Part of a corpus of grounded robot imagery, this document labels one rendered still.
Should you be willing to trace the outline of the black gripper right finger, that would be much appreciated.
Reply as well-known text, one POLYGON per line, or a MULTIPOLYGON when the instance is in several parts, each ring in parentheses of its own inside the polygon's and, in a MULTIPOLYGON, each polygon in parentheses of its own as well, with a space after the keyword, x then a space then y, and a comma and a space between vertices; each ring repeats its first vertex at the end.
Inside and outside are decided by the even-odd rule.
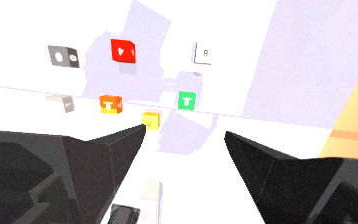
POLYGON ((231 131, 224 141, 264 224, 313 224, 342 181, 358 181, 358 158, 299 159, 231 131))

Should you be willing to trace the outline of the green block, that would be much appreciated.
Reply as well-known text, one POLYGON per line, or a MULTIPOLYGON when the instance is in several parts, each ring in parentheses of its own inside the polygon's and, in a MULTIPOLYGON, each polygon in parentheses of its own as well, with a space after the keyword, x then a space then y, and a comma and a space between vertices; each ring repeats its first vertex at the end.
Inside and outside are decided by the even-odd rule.
POLYGON ((196 93, 179 91, 178 109, 194 110, 196 93))

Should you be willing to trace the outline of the orange block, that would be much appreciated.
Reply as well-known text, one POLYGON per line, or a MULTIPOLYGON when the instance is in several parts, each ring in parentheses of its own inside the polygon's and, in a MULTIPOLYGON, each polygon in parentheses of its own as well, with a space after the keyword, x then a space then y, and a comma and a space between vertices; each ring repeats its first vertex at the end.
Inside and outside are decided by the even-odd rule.
POLYGON ((104 95, 99 97, 101 113, 119 114, 122 112, 121 96, 104 95))

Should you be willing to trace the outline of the yellow digit block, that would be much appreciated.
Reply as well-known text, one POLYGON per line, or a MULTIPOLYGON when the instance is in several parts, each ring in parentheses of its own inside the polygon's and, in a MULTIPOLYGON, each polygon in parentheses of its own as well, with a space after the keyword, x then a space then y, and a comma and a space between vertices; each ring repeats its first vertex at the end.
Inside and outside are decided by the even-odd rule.
POLYGON ((159 128, 159 113, 144 112, 142 114, 142 124, 146 124, 146 130, 157 131, 159 128))

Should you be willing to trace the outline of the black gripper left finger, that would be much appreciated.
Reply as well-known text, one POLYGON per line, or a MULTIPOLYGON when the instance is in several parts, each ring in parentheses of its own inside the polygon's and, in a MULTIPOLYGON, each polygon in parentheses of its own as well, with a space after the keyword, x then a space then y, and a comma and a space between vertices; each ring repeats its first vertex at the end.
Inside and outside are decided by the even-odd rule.
POLYGON ((146 135, 140 124, 91 140, 0 130, 0 169, 58 173, 75 224, 101 224, 146 135))

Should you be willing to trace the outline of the red block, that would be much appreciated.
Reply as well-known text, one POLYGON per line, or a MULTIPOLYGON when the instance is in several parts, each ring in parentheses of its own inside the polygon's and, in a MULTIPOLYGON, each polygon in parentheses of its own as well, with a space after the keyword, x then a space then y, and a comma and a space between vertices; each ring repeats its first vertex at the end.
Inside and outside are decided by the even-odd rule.
POLYGON ((111 39, 112 60, 135 64, 135 44, 131 41, 111 39))

